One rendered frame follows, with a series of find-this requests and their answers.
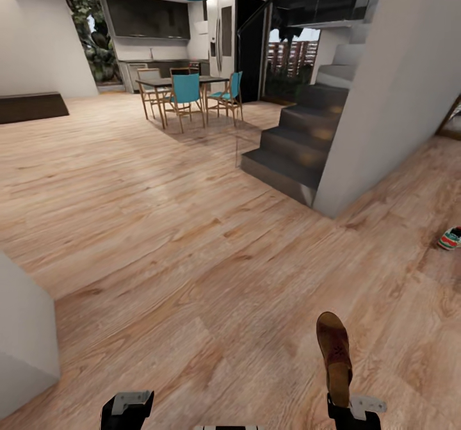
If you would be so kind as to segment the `sandal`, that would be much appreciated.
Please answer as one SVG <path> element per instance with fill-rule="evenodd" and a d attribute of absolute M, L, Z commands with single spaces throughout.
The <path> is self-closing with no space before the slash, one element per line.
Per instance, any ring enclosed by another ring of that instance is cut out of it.
<path fill-rule="evenodd" d="M 323 312 L 316 323 L 316 334 L 325 358 L 328 396 L 334 405 L 350 407 L 353 371 L 346 328 L 335 313 Z"/>

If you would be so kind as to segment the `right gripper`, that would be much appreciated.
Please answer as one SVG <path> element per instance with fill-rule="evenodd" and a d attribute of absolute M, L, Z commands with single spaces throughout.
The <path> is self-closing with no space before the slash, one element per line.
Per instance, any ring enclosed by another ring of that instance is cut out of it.
<path fill-rule="evenodd" d="M 334 405 L 327 402 L 328 416 L 335 420 L 336 430 L 381 430 L 380 418 L 375 412 L 365 411 L 366 420 L 355 419 L 350 407 Z"/>

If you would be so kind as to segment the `gym shoe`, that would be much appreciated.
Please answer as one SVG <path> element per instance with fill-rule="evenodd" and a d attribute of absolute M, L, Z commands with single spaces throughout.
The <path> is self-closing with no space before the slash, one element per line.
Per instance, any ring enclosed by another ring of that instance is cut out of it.
<path fill-rule="evenodd" d="M 461 246 L 461 227 L 449 229 L 437 244 L 449 251 L 453 251 L 455 248 Z"/>

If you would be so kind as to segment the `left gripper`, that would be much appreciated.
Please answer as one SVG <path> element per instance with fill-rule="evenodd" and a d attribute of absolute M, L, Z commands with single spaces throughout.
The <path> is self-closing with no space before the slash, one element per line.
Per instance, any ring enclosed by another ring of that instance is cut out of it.
<path fill-rule="evenodd" d="M 103 406 L 101 418 L 101 430 L 140 430 L 144 418 L 149 417 L 154 391 L 150 393 L 148 401 L 139 404 L 129 404 L 122 415 L 112 415 L 112 407 L 115 397 Z"/>

